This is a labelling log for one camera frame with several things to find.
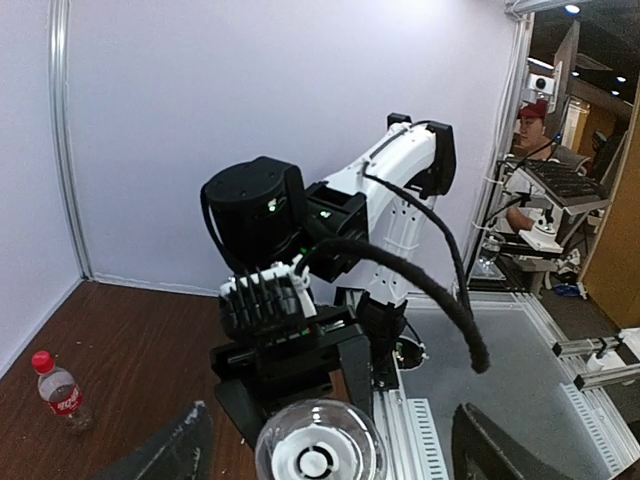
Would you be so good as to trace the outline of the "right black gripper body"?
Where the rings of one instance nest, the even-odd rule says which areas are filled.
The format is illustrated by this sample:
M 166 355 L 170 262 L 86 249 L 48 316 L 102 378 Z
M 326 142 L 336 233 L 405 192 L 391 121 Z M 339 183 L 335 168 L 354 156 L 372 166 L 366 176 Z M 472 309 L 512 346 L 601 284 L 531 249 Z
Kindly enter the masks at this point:
M 369 338 L 351 306 L 322 306 L 309 328 L 271 344 L 228 343 L 210 350 L 218 376 L 215 397 L 254 449 L 267 420 L 300 400 L 333 391 L 331 373 L 341 371 L 349 402 L 373 414 Z

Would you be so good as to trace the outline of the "white bottle cap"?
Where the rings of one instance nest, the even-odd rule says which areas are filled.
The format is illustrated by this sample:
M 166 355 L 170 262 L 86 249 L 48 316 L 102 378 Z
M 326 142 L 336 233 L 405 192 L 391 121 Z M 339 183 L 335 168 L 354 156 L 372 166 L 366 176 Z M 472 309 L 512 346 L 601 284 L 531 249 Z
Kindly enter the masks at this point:
M 311 426 L 289 434 L 272 453 L 274 479 L 356 479 L 362 472 L 359 454 L 336 429 Z

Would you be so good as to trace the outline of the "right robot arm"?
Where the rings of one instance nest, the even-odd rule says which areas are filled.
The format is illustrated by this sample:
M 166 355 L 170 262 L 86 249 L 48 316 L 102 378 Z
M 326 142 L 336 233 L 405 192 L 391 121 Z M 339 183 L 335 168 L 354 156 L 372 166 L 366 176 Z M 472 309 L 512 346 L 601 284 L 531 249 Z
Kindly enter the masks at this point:
M 375 392 L 397 383 L 411 287 L 476 344 L 467 293 L 451 295 L 412 260 L 455 170 L 450 125 L 391 114 L 378 142 L 319 182 L 261 156 L 202 186 L 207 231 L 231 271 L 218 297 L 228 342 L 210 354 L 215 395 L 248 444 L 282 408 L 329 395 L 334 371 L 371 413 Z

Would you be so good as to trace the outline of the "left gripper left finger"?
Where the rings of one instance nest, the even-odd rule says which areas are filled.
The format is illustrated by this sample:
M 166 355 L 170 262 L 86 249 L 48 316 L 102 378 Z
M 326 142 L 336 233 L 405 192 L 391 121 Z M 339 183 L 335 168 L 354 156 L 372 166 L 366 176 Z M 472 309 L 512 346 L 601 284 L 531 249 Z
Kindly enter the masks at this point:
M 202 400 L 95 479 L 208 479 L 214 425 Z

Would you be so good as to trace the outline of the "large clear plastic bottle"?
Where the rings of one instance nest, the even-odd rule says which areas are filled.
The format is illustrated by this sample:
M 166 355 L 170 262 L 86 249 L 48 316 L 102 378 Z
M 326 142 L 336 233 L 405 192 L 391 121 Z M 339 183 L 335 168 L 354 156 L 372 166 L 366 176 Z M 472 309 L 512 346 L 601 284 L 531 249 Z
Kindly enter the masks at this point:
M 295 402 L 273 415 L 256 447 L 259 479 L 379 480 L 388 456 L 372 419 L 333 399 Z

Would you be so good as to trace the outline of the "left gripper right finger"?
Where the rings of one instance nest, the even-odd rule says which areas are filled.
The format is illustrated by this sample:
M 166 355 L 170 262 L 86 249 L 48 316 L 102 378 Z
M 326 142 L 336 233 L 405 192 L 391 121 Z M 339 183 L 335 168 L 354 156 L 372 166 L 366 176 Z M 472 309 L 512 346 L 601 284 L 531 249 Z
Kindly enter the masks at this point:
M 560 472 L 538 459 L 471 403 L 453 417 L 451 458 L 455 479 L 559 479 Z

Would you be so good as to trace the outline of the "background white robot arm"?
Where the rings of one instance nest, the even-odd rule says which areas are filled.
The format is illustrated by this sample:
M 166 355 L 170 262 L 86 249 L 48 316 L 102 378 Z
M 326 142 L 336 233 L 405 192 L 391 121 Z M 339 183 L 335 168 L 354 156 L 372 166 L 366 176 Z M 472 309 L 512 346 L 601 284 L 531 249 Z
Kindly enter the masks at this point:
M 583 393 L 593 387 L 632 382 L 639 378 L 639 363 L 625 363 L 619 355 L 639 358 L 639 330 L 624 329 L 615 336 L 557 342 L 558 358 L 588 355 L 587 371 L 577 375 L 572 389 Z M 569 476 L 542 461 L 501 426 L 471 403 L 459 405 L 451 431 L 451 457 L 455 479 L 567 479 Z

